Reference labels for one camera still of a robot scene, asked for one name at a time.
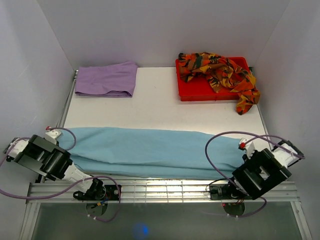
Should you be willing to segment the light blue trousers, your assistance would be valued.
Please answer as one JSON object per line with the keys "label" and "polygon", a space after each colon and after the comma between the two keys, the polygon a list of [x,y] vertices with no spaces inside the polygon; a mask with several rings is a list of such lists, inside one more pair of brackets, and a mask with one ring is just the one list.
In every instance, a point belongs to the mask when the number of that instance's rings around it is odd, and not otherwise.
{"label": "light blue trousers", "polygon": [[84,172],[143,178],[213,180],[240,167],[239,139],[220,136],[208,150],[210,134],[197,131],[72,128],[59,139],[74,164]]}

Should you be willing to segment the orange camouflage trousers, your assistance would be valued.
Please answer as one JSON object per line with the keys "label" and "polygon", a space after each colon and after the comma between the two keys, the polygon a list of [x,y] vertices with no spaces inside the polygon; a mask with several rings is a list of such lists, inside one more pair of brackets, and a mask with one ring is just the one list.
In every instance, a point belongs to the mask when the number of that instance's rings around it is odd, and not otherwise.
{"label": "orange camouflage trousers", "polygon": [[256,77],[228,57],[208,52],[180,53],[177,71],[186,84],[203,78],[215,94],[237,94],[235,111],[238,115],[247,113],[260,100]]}

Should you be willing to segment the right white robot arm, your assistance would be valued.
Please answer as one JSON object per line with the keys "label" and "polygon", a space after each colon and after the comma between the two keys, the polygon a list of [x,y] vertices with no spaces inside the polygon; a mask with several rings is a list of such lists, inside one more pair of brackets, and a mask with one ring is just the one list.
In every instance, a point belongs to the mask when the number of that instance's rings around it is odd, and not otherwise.
{"label": "right white robot arm", "polygon": [[244,163],[232,173],[232,182],[218,191],[230,199],[258,199],[287,180],[292,175],[289,167],[304,157],[289,140],[281,140],[271,150],[258,151],[252,141],[242,138],[239,149],[244,151]]}

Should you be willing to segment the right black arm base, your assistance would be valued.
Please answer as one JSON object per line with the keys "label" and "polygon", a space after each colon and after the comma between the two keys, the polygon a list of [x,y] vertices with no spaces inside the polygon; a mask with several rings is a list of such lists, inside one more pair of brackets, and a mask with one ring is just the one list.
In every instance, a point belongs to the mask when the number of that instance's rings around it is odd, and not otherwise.
{"label": "right black arm base", "polygon": [[216,184],[217,180],[208,184],[205,191],[209,193],[210,200],[222,201],[223,210],[232,217],[242,217],[245,214],[245,200],[251,197],[237,189],[233,184]]}

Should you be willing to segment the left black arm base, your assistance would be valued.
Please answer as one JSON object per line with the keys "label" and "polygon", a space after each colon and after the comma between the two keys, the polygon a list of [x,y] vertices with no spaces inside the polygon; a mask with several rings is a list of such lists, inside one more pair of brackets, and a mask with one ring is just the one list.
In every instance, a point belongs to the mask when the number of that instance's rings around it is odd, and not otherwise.
{"label": "left black arm base", "polygon": [[78,190],[72,196],[78,201],[93,202],[86,204],[87,213],[94,217],[101,217],[106,213],[109,202],[120,199],[120,193],[121,190],[118,190],[115,185],[93,183],[86,192]]}

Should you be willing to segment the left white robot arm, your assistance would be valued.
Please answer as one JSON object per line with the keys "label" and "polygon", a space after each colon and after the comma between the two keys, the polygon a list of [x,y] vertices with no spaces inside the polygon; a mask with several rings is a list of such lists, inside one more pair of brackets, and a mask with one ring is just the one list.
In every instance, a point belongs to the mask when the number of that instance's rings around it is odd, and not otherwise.
{"label": "left white robot arm", "polygon": [[79,170],[71,154],[38,135],[30,139],[14,138],[3,151],[7,162],[15,162],[52,181],[63,180],[74,184],[78,201],[100,201],[107,196],[103,182]]}

